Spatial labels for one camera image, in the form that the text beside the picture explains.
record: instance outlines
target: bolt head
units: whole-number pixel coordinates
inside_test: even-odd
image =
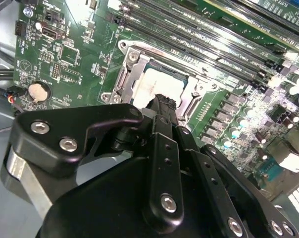
[[[271,221],[271,222],[270,222],[270,225],[271,225],[271,227],[272,227],[272,229],[273,229],[273,231],[274,231],[275,233],[277,233],[277,234],[280,235],[280,236],[283,235],[283,231],[282,231],[282,229],[279,227],[279,225],[278,225],[276,222]]]
[[[50,126],[45,122],[36,121],[31,124],[31,130],[36,134],[43,135],[50,131]]]
[[[213,147],[209,147],[209,150],[210,150],[211,153],[214,154],[214,155],[217,153],[217,151],[216,151]]]
[[[237,236],[237,237],[241,237],[243,236],[243,230],[242,227],[240,226],[240,224],[233,218],[229,218],[228,220],[228,225],[231,231],[233,231],[233,233]]]
[[[78,148],[78,144],[75,140],[70,138],[64,138],[59,142],[61,149],[67,152],[74,152]]]
[[[167,212],[170,213],[174,213],[177,210],[176,202],[169,195],[163,195],[161,197],[161,205]]]
[[[129,60],[131,62],[136,62],[138,60],[138,58],[139,58],[139,56],[136,53],[134,53],[134,52],[129,53]]]
[[[293,229],[291,229],[286,223],[283,223],[283,227],[291,236],[295,235]]]
[[[181,130],[183,131],[183,133],[185,133],[186,135],[188,135],[189,134],[189,131],[186,129],[186,128],[181,128]]]

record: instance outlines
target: cable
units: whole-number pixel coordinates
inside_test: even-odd
[[[0,81],[12,81],[13,80],[13,74],[12,75],[0,75]]]
[[[13,69],[0,69],[0,74],[2,75],[13,74],[13,73],[14,73]]]
[[[14,65],[14,58],[0,50],[0,58],[10,65]]]
[[[12,127],[11,126],[9,126],[9,127],[6,127],[6,128],[2,128],[2,129],[0,129],[0,133],[2,133],[2,132],[6,132],[6,131],[9,131],[9,130],[11,130],[12,129]]]
[[[18,109],[21,113],[24,112],[24,110],[19,105],[15,104],[15,103],[11,103],[11,104],[14,108]],[[2,129],[0,129],[0,133],[10,131],[11,129],[12,129],[11,126],[2,128]]]

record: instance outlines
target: ram slot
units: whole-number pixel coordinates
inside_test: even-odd
[[[184,32],[180,32],[175,26],[168,26],[165,22],[157,21],[157,19],[144,15],[141,11],[130,11],[132,17],[139,17],[139,19],[143,19],[147,22],[150,22],[151,25],[161,27],[165,30],[166,34],[169,34],[169,40],[181,41],[182,43],[187,42],[187,45],[190,45],[191,49],[197,52],[203,52],[205,57],[209,57],[213,60],[217,60],[219,62],[226,61],[230,66],[232,66],[235,70],[245,73],[248,76],[254,76],[258,72],[259,68],[254,65],[247,64],[242,59],[238,59],[226,52],[220,52],[217,48],[213,47],[211,44],[205,43],[204,41],[199,41],[198,43],[193,41],[192,36],[186,35]]]
[[[230,64],[229,62],[223,62],[219,63],[215,60],[212,60],[211,58],[201,55],[201,53],[197,51],[193,51],[192,48],[186,46],[186,44],[181,44],[177,41],[172,40],[170,37],[162,35],[162,33],[158,33],[157,31],[154,31],[153,29],[148,28],[146,25],[144,25],[145,20],[143,20],[143,24],[141,24],[141,20],[137,21],[131,21],[128,18],[126,18],[126,22],[124,25],[131,30],[135,30],[136,32],[141,32],[143,34],[146,34],[155,41],[159,40],[162,44],[172,46],[172,48],[176,48],[180,51],[187,52],[188,55],[198,61],[201,61],[203,63],[208,64],[209,66],[214,67],[216,70],[219,70],[221,72],[224,72],[228,76],[234,77],[238,80],[242,80],[247,83],[251,83],[252,79],[256,77],[254,74],[241,72],[241,66],[237,66],[235,64]],[[156,26],[154,24],[150,24],[151,27],[156,27],[157,29],[161,29],[161,26]]]
[[[239,34],[215,23],[211,20],[200,16],[199,14],[186,9],[172,1],[165,0],[167,6],[161,5],[153,0],[144,0],[144,4],[150,5],[151,7],[157,9],[157,14],[165,12],[165,15],[173,15],[178,21],[192,25],[195,28],[201,29],[201,31],[212,34],[217,37],[224,37],[226,41],[239,46],[240,49],[246,49],[249,54],[252,54],[253,57],[261,58],[265,60],[270,58],[271,60],[277,61],[278,58],[272,54],[272,50],[265,48],[245,37],[240,36]]]
[[[183,15],[184,18],[186,18],[186,14],[192,14],[194,15],[195,17],[198,17],[200,19],[205,19],[203,16],[200,16],[199,14],[193,12],[192,10],[188,10],[187,8],[183,7],[183,6],[180,6],[178,3],[175,3],[171,0],[159,0],[160,4],[164,4],[165,7],[171,7],[171,8],[174,8],[174,9],[177,9],[177,10],[181,10],[183,11],[185,14]],[[209,0],[205,0],[205,2],[213,7],[216,7],[218,8],[220,11],[223,11],[225,12],[226,14],[230,14],[230,15],[233,15],[231,12],[227,11],[225,9],[225,6],[224,7],[220,7],[219,4],[215,4],[215,2],[213,1],[209,1]],[[272,29],[269,29],[269,33],[267,32],[267,29],[264,28],[264,29],[260,29],[260,28],[257,28],[255,27],[253,24],[245,21],[245,20],[242,20],[242,19],[239,19],[240,22],[243,22],[244,24],[247,24],[249,25],[250,27],[252,27],[254,30],[258,31],[260,34],[262,35],[265,35],[269,38],[272,38],[276,41],[279,42],[279,44],[281,44],[282,46],[286,47],[286,48],[290,48],[292,50],[295,50],[296,52],[299,52],[299,44],[294,42],[293,40],[290,40],[290,39],[286,39],[285,37],[281,37],[280,34],[276,33],[275,35],[273,34],[273,30]]]
[[[285,20],[284,18],[276,14],[271,13],[270,11],[256,5],[255,3],[248,0],[233,0],[233,1],[238,2],[244,7],[255,11],[258,15],[267,18],[269,21],[275,22],[276,24],[282,24],[283,27],[286,28],[288,31],[291,31],[294,34],[299,35],[299,26]]]
[[[193,42],[196,42],[198,44],[203,43],[204,45],[207,45],[208,48],[214,48],[215,50],[221,50],[224,51],[233,57],[236,57],[241,65],[244,65],[245,67],[249,68],[250,70],[256,70],[259,69],[268,70],[263,63],[266,62],[266,59],[261,59],[257,56],[251,56],[249,52],[242,50],[241,48],[237,47],[235,44],[223,44],[221,41],[223,41],[223,38],[214,36],[213,34],[206,34],[202,31],[198,31],[197,28],[194,28],[192,26],[189,26],[175,18],[169,17],[168,15],[160,12],[159,15],[155,15],[154,13],[157,11],[156,9],[146,6],[145,4],[141,2],[136,2],[139,8],[133,8],[131,10],[131,13],[134,12],[138,15],[150,15],[151,20],[155,20],[157,24],[164,25],[165,27],[168,27],[169,30],[176,31],[177,33],[189,37],[192,39]]]
[[[233,10],[238,11],[240,14],[249,17],[252,19],[252,21],[255,24],[258,24],[261,27],[264,28],[269,28],[270,32],[269,34],[287,42],[290,45],[295,46],[297,43],[299,44],[299,36],[286,30],[285,28],[265,19],[262,16],[259,16],[258,14],[248,10],[247,8],[243,7],[242,5],[236,4],[231,0],[206,0],[207,3],[213,4],[216,7],[219,7],[221,10],[232,14],[233,16],[235,16],[233,13],[231,13],[230,11],[226,10],[225,7],[229,6],[231,7]]]

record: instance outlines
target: chip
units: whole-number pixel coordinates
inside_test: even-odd
[[[240,140],[245,140],[248,137],[248,135],[246,135],[245,133],[241,133],[240,134]]]
[[[213,143],[213,139],[211,139],[208,136],[203,135],[200,139],[202,142],[206,143],[206,144],[212,144]]]
[[[228,103],[224,103],[221,108],[222,108],[222,110],[224,110],[226,112],[229,112],[229,113],[237,110],[236,107],[234,107],[234,106],[232,106],[231,104],[228,104]]]

